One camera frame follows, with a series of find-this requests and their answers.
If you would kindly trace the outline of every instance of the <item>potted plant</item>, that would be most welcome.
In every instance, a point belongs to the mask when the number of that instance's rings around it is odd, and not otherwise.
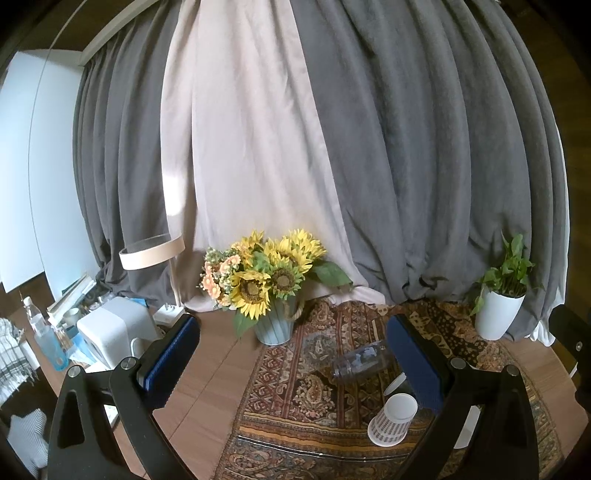
[[[523,235],[509,243],[503,237],[505,259],[500,267],[490,268],[480,279],[482,285],[471,314],[475,328],[486,340],[498,340],[515,319],[529,285],[528,274],[534,264],[523,258]]]
[[[263,240],[253,231],[224,251],[208,248],[201,287],[222,309],[236,310],[238,337],[254,327],[266,345],[291,338],[294,321],[301,315],[297,293],[307,278],[340,287],[351,283],[343,270],[324,259],[326,250],[304,230],[280,240]]]

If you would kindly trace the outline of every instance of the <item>patterned paper cup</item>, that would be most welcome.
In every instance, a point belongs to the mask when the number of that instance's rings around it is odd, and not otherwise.
[[[393,395],[369,422],[369,440],[380,447],[391,447],[402,442],[417,410],[417,401],[413,396],[407,393]]]

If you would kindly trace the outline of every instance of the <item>sunflower center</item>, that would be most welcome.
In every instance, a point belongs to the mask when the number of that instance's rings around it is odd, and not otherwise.
[[[243,298],[247,299],[249,303],[260,303],[263,301],[261,298],[261,289],[259,288],[257,280],[242,280],[240,282],[240,294]]]
[[[291,288],[296,284],[293,273],[291,273],[286,268],[278,268],[275,270],[271,276],[271,279],[275,284],[275,288],[278,290],[291,290]]]

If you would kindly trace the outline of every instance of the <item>gray curtain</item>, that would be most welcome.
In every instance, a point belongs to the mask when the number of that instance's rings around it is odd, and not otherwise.
[[[509,333],[564,273],[556,124],[492,0],[293,0],[353,259],[388,300],[460,300],[523,233],[536,268]]]
[[[180,0],[161,0],[86,65],[74,117],[74,175],[101,271],[113,291],[173,301],[166,265],[125,271],[119,251],[168,233],[160,169],[160,100]]]

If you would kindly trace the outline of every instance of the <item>transparent bottle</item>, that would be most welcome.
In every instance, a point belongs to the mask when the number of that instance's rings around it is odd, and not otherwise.
[[[333,361],[333,378],[338,383],[363,380],[384,370],[393,360],[386,340],[379,340],[336,358]]]
[[[35,333],[35,341],[41,348],[43,355],[53,365],[56,370],[64,370],[68,366],[68,359],[64,350],[61,348],[60,342],[57,340],[56,333],[53,331],[52,325],[43,318],[31,297],[26,297],[23,301],[27,318],[33,332]]]

